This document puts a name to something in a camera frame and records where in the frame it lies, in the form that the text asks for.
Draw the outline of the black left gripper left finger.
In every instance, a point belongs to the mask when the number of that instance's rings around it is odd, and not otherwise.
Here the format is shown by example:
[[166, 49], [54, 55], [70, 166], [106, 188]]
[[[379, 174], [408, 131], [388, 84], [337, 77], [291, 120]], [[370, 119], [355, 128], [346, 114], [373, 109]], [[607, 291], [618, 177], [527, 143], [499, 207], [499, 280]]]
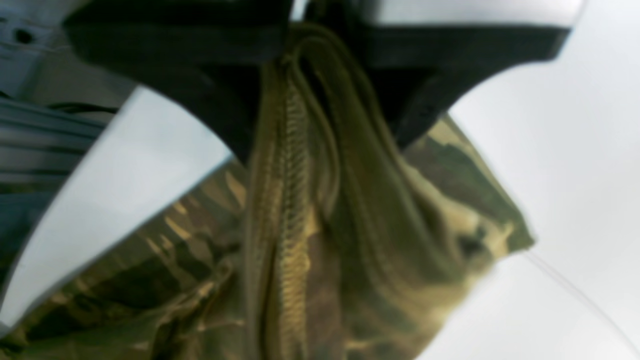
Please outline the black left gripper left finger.
[[85, 62], [176, 102], [249, 159], [259, 68], [284, 48], [290, 0], [92, 0], [62, 27]]

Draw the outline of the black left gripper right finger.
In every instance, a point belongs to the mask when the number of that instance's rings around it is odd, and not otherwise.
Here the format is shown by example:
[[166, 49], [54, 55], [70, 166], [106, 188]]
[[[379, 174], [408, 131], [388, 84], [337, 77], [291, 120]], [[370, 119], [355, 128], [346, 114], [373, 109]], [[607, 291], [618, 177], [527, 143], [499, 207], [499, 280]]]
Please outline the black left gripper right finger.
[[487, 79], [555, 59], [570, 34], [565, 26], [503, 22], [377, 25], [353, 0], [309, 0], [305, 19], [332, 30], [361, 64], [402, 150]]

